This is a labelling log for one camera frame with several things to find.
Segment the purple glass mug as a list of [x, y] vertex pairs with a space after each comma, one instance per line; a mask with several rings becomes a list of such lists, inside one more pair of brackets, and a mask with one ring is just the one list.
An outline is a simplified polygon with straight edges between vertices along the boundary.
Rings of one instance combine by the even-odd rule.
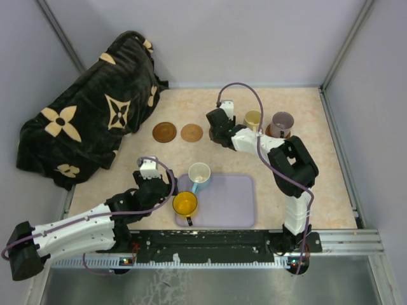
[[275, 138], [285, 138], [291, 132], [294, 118], [288, 112], [277, 112], [273, 115], [271, 123], [271, 134]]

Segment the cream ceramic mug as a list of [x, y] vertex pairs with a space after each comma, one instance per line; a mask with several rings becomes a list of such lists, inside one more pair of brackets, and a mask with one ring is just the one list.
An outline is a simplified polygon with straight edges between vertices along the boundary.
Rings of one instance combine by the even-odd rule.
[[262, 118], [262, 113], [260, 111], [251, 110], [246, 112], [243, 124], [250, 130], [258, 132], [261, 130]]

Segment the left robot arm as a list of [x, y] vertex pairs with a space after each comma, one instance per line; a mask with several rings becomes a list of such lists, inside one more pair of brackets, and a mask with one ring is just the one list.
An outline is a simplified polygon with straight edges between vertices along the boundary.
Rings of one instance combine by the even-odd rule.
[[150, 179], [134, 172], [136, 189], [116, 194], [77, 216], [45, 225], [21, 222], [15, 226], [1, 257], [11, 277], [22, 281], [36, 276], [51, 263], [89, 252], [125, 252], [132, 244], [128, 225], [149, 216], [177, 192], [177, 178], [167, 171]]

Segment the dark wooden coaster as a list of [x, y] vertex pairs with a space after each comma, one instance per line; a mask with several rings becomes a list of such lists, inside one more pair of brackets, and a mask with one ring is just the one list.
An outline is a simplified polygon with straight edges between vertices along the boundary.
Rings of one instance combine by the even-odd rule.
[[215, 131], [213, 128], [209, 129], [209, 138], [210, 138], [211, 141], [213, 141], [216, 144], [221, 143], [221, 141], [219, 140], [218, 132]]

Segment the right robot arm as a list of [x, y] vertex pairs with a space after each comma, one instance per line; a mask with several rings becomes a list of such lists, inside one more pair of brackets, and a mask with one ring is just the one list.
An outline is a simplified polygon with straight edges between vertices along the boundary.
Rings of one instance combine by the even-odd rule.
[[258, 157], [272, 172], [279, 190], [286, 196], [286, 219], [283, 230], [285, 246], [299, 251], [307, 243], [310, 232], [312, 188], [319, 169], [297, 136], [288, 139], [269, 137], [259, 130], [237, 124], [222, 108], [206, 114], [210, 139], [234, 151]]

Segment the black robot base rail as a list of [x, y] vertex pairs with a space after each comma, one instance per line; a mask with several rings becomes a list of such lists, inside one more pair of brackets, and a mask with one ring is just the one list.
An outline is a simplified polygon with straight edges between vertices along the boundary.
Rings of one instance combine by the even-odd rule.
[[114, 229], [115, 244], [100, 254], [129, 254], [140, 263], [273, 262], [275, 254], [298, 253], [303, 236], [285, 230], [140, 230]]

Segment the white blue mug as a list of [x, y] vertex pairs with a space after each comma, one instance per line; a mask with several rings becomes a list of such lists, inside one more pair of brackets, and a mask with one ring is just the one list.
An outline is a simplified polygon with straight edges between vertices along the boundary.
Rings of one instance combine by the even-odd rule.
[[199, 191], [207, 188], [210, 184], [211, 170], [205, 163], [195, 163], [188, 170], [188, 177], [193, 186], [191, 192], [197, 194]]

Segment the yellow glass mug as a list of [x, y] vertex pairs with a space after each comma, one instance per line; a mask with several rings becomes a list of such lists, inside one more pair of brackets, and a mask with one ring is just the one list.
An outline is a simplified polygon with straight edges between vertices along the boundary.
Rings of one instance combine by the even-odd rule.
[[172, 200], [172, 208], [178, 217], [193, 226], [193, 218], [198, 212], [198, 199], [195, 194], [189, 191], [178, 193]]

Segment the woven rattan coaster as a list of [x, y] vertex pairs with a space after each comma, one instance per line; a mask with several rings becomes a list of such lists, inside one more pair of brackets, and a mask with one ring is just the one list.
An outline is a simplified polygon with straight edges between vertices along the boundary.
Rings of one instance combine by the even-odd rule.
[[186, 142], [198, 142], [203, 136], [203, 129], [196, 124], [187, 124], [181, 130], [181, 138]]

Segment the brown wooden coaster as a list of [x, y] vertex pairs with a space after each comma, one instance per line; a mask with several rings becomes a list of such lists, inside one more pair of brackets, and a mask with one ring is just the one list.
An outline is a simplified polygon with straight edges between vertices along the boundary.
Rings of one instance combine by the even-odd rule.
[[158, 123], [152, 131], [153, 138], [159, 143], [168, 143], [177, 135], [177, 129], [170, 122]]
[[[271, 124], [269, 124], [265, 130], [265, 134], [269, 137], [272, 136], [271, 134]], [[288, 133], [288, 135], [286, 136], [286, 139], [288, 139], [291, 136], [291, 133]]]

